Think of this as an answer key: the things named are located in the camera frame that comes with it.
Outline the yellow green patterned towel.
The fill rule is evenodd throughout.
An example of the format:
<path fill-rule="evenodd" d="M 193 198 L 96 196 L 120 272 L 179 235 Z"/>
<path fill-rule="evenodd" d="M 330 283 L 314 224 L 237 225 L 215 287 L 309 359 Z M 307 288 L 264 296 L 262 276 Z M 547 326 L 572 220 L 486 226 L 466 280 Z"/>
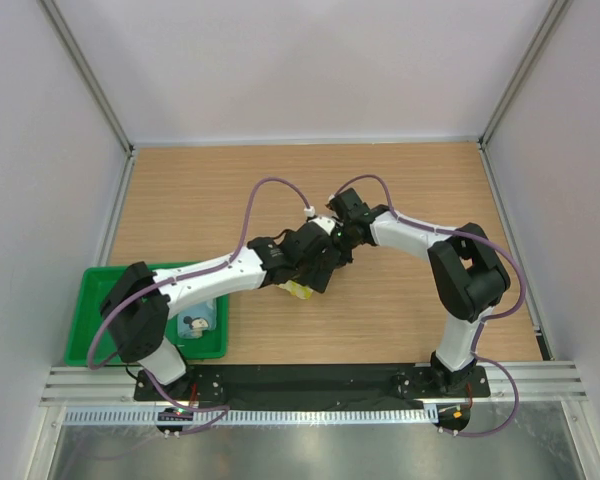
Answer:
<path fill-rule="evenodd" d="M 313 290 L 310 287 L 300 285 L 291 280 L 278 285 L 278 288 L 287 291 L 295 298 L 301 300 L 308 300 L 313 294 Z"/>

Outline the blue polka dot towel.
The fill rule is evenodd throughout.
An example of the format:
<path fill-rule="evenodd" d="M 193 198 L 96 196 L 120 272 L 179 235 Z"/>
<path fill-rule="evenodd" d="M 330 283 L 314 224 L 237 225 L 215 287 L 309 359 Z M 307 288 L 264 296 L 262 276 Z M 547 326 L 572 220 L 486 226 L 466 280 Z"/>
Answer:
<path fill-rule="evenodd" d="M 216 300 L 193 305 L 176 317 L 177 335 L 183 340 L 201 338 L 205 332 L 216 329 Z"/>

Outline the green plastic tray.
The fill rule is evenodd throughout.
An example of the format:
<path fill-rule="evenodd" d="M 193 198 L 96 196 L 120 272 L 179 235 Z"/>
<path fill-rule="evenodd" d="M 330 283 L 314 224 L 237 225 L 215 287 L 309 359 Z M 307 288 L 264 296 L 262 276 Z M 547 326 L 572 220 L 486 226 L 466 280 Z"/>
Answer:
<path fill-rule="evenodd" d="M 92 267 L 82 277 L 71 330 L 65 349 L 65 364 L 85 367 L 93 337 L 102 323 L 99 307 L 111 288 L 121 277 L 123 266 Z M 166 338 L 176 345 L 187 360 L 221 358 L 228 348 L 229 297 L 215 299 L 215 318 L 199 338 L 184 338 L 184 319 L 196 313 L 190 308 L 168 320 Z"/>

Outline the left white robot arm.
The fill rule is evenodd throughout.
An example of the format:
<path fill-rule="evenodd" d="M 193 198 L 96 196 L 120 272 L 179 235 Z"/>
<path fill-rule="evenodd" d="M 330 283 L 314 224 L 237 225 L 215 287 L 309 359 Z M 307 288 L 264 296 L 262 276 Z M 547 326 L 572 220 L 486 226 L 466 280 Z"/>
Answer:
<path fill-rule="evenodd" d="M 103 331 L 121 361 L 142 365 L 160 392 L 179 400 L 190 392 L 192 377 L 165 337 L 169 319 L 225 295 L 289 281 L 323 293 L 333 272 L 351 261 L 341 226 L 319 216 L 281 237 L 256 237 L 236 256 L 160 270 L 138 262 L 124 270 L 102 301 Z"/>

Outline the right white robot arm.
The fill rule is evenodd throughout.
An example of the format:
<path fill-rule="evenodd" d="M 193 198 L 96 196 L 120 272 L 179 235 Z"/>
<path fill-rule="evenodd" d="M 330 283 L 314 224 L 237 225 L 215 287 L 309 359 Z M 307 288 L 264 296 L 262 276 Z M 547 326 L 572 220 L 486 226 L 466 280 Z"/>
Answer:
<path fill-rule="evenodd" d="M 371 208 L 348 188 L 330 197 L 341 251 L 338 265 L 353 261 L 361 245 L 387 247 L 423 259 L 431 267 L 447 311 L 442 340 L 430 358 L 430 382 L 441 395 L 462 389 L 475 367 L 472 342 L 478 323 L 491 314 L 511 285 L 510 277 L 482 228 L 442 227 L 403 216 L 387 205 Z"/>

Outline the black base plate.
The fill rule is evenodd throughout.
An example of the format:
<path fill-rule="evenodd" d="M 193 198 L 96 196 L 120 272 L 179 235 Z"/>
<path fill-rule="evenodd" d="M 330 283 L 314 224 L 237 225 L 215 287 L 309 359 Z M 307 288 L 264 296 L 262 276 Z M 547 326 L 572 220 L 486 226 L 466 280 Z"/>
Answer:
<path fill-rule="evenodd" d="M 427 364 L 313 364 L 190 366 L 164 388 L 174 400 L 233 411 L 389 411 L 417 408 L 424 400 L 465 402 L 491 391 L 476 366 L 453 387 L 438 383 Z"/>

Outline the aluminium front rail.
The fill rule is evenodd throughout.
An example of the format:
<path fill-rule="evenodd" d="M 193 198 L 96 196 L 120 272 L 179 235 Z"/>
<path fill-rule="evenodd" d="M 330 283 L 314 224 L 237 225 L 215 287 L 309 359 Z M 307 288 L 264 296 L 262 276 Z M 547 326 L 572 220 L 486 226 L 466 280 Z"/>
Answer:
<path fill-rule="evenodd" d="M 584 383 L 569 361 L 506 362 L 502 369 L 490 364 L 478 381 L 487 384 L 489 399 L 508 402 L 517 390 L 522 402 L 584 401 Z M 135 381 L 122 367 L 91 371 L 82 367 L 54 367 L 45 382 L 39 405 L 106 406 L 132 402 Z"/>

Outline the right aluminium frame post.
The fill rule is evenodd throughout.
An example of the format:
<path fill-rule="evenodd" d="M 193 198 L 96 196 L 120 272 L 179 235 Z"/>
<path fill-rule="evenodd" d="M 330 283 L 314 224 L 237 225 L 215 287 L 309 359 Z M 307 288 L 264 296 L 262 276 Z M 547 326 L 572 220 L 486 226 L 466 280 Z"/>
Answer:
<path fill-rule="evenodd" d="M 546 13 L 536 28 L 521 60 L 518 62 L 504 92 L 500 96 L 483 133 L 479 137 L 478 145 L 481 150 L 485 150 L 488 143 L 493 138 L 497 128 L 520 93 L 525 82 L 529 79 L 535 65 L 539 61 L 543 51 L 569 10 L 571 4 L 572 1 L 570 0 L 553 0 L 549 3 Z"/>

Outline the aluminium frame post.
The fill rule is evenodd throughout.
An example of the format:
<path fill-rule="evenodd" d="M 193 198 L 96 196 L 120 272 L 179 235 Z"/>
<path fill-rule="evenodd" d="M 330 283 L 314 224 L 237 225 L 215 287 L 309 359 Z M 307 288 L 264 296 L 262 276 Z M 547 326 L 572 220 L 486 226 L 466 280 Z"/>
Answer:
<path fill-rule="evenodd" d="M 543 51 L 569 10 L 571 4 L 572 1 L 570 0 L 553 0 L 549 3 L 546 13 L 536 28 L 521 60 L 518 62 L 504 92 L 500 96 L 483 133 L 479 137 L 478 145 L 481 150 L 485 150 L 488 143 L 493 138 L 497 128 L 520 93 L 525 82 L 529 79 L 535 65 L 539 61 Z"/>
<path fill-rule="evenodd" d="M 65 52 L 74 65 L 74 68 L 81 78 L 86 90 L 91 95 L 96 106 L 98 107 L 103 119 L 105 120 L 105 123 L 121 146 L 125 155 L 131 156 L 134 152 L 134 146 L 126 134 L 118 116 L 114 112 L 109 99 L 107 98 L 100 82 L 92 70 L 57 2 L 53 0 L 39 0 L 37 1 L 37 4 L 49 21 L 52 30 L 65 49 Z"/>

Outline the left aluminium frame post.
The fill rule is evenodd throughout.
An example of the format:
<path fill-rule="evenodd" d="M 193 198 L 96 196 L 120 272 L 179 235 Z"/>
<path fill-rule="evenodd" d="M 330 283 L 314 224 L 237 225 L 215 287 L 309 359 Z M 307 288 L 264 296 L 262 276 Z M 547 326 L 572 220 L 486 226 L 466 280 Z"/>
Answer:
<path fill-rule="evenodd" d="M 65 49 L 65 52 L 74 65 L 74 68 L 81 78 L 86 90 L 91 95 L 96 106 L 98 107 L 103 119 L 105 120 L 105 123 L 121 146 L 125 155 L 131 156 L 134 152 L 134 146 L 126 134 L 118 116 L 114 112 L 109 99 L 107 98 L 100 82 L 92 70 L 57 2 L 53 0 L 39 0 L 37 1 L 37 4 L 49 21 L 52 30 Z"/>

